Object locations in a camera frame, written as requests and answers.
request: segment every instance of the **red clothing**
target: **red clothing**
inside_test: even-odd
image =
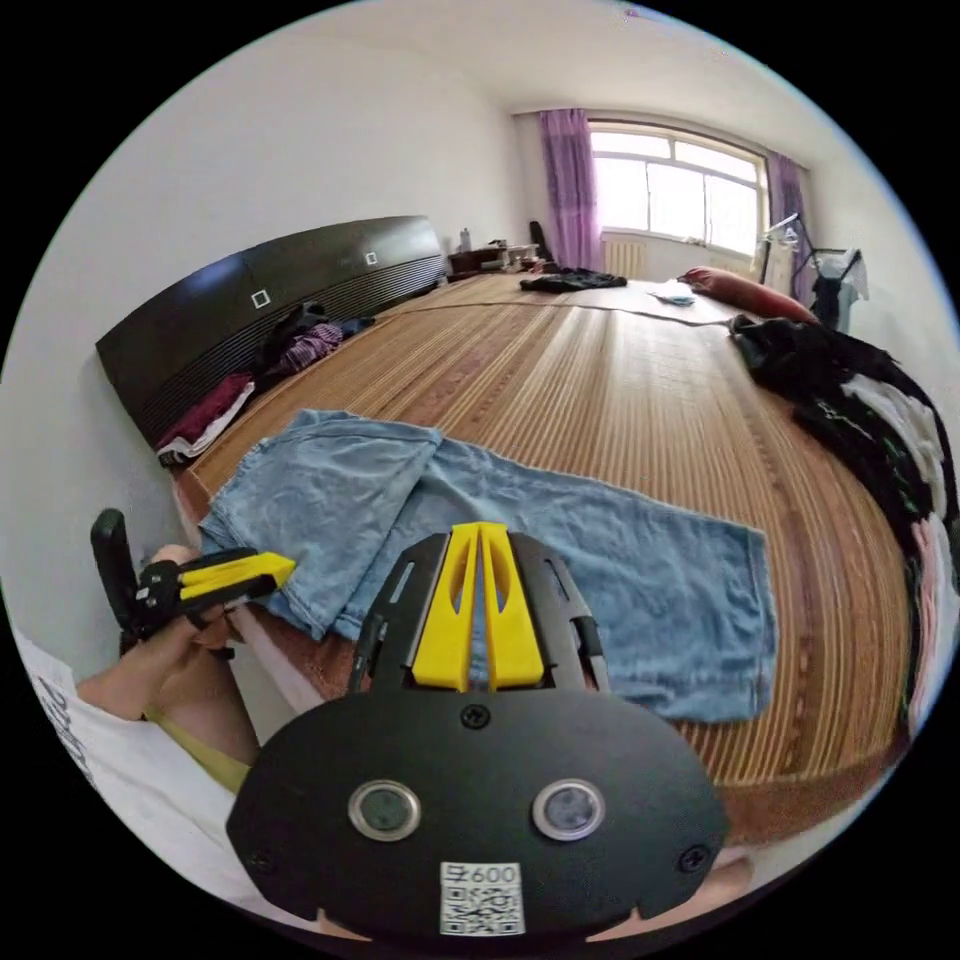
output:
[[[223,416],[233,406],[253,377],[249,373],[231,373],[219,386],[210,391],[199,403],[194,404],[164,435],[157,444],[159,450],[181,437],[188,443],[197,440],[207,426]]]

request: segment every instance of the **purple curtain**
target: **purple curtain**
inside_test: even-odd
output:
[[[561,267],[600,270],[597,180],[587,115],[583,110],[544,111],[540,134],[553,216],[553,256]]]
[[[770,153],[767,157],[767,175],[770,181],[770,223],[779,223],[787,217],[799,213],[806,226],[807,218],[803,210],[803,191],[800,187],[800,168],[787,157],[779,153]],[[810,245],[803,232],[797,228],[800,243],[793,253],[795,276],[790,286],[790,294],[805,307],[810,306],[813,292],[812,267],[808,264],[802,273],[796,275],[800,264],[810,253]]]

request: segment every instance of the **bamboo mat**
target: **bamboo mat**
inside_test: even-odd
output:
[[[711,325],[735,311],[698,304],[688,309],[715,319],[678,323],[604,307],[597,295],[615,290],[588,293],[481,277],[388,311],[263,398],[181,476],[180,496],[202,516],[254,443],[300,409],[344,409],[764,531],[780,628],[773,702],[746,723],[677,727],[721,787],[738,841],[805,829],[902,749],[899,549],[859,481],[753,384],[726,328]],[[319,645],[258,616],[321,693],[342,692],[345,641]]]

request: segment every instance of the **dark wooden headboard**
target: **dark wooden headboard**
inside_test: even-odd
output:
[[[337,223],[209,264],[138,307],[97,342],[124,409],[147,443],[230,373],[245,370],[276,323],[308,300],[332,320],[371,316],[427,293],[445,265],[426,217]]]

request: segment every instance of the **light blue jeans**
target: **light blue jeans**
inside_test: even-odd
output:
[[[763,534],[599,481],[522,466],[437,430],[304,410],[261,441],[211,504],[204,552],[297,562],[273,613],[356,640],[400,553],[474,521],[565,559],[613,692],[667,719],[744,720],[770,701],[777,625]],[[482,683],[477,624],[471,677]]]

